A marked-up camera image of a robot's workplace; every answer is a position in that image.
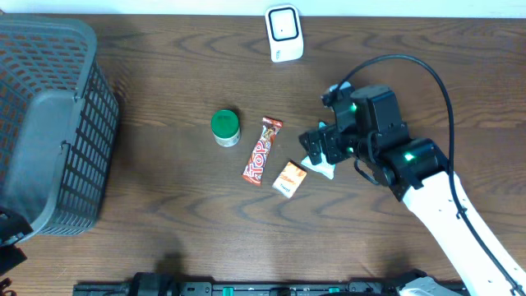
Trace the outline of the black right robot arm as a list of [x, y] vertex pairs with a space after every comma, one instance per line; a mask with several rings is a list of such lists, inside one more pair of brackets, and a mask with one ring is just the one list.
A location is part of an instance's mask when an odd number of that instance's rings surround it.
[[471, 295], [523, 295], [525, 272], [468, 199], [448, 160], [428, 138], [411, 138], [388, 86], [331, 87], [322, 95], [335, 123], [303, 133], [313, 164], [354, 159], [389, 188], [440, 245]]

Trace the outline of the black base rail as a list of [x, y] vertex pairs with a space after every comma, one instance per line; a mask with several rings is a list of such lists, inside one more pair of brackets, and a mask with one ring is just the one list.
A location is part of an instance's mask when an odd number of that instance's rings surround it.
[[73, 296], [313, 296], [313, 295], [468, 295], [460, 282], [437, 282], [415, 270], [391, 280], [349, 282], [211, 283], [139, 272], [123, 282], [76, 284]]

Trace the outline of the green lid jar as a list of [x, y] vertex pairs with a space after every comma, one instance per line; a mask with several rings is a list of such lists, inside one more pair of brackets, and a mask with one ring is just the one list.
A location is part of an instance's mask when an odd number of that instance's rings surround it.
[[235, 146], [240, 140], [240, 122], [231, 110], [217, 111], [210, 120], [210, 127], [216, 143], [222, 147]]

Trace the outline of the orange small box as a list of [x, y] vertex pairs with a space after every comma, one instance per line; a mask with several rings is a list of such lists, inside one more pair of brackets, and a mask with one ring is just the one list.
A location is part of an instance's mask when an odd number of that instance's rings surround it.
[[304, 169], [289, 161], [273, 182], [272, 187], [290, 199], [306, 176], [307, 172]]

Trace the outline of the red snack wrapper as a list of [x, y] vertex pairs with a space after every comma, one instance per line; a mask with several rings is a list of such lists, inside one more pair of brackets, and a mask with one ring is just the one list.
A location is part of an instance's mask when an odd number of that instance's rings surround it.
[[262, 133], [251, 152], [247, 165], [242, 173], [242, 177], [251, 184], [261, 185], [267, 158], [271, 147], [278, 135], [283, 123], [273, 118], [263, 117]]

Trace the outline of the mint green wipes pack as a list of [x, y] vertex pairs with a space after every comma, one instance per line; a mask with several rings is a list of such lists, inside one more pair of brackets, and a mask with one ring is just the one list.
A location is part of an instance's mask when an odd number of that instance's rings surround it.
[[[318, 123], [318, 128], [315, 130], [318, 130], [321, 134], [321, 131], [323, 128], [326, 127], [326, 124], [324, 122]], [[321, 149], [322, 149], [322, 162], [318, 165], [313, 165], [311, 161], [309, 160], [308, 156], [306, 155], [305, 158], [301, 161], [301, 165], [307, 169], [310, 169], [314, 172], [323, 174], [328, 179], [333, 179], [335, 176], [335, 165], [329, 164], [326, 158], [326, 153], [324, 152], [324, 148], [322, 145], [322, 135], [321, 135]]]

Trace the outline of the dark grey plastic basket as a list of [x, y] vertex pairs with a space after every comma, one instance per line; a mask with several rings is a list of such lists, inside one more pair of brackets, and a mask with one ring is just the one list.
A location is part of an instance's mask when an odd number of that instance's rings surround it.
[[84, 22], [1, 18], [1, 205], [32, 234], [95, 226], [118, 131], [118, 100]]

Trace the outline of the white barcode scanner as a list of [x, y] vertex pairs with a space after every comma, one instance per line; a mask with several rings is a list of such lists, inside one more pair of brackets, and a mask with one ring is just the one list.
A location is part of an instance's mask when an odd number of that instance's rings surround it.
[[265, 25], [272, 62], [287, 62], [302, 57], [304, 42], [300, 16], [291, 4], [270, 7], [265, 12]]

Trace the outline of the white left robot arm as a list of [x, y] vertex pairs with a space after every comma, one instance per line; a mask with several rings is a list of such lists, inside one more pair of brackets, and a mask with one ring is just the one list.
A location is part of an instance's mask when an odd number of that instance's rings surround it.
[[1, 276], [27, 259], [16, 244], [32, 232], [22, 215], [1, 207]]

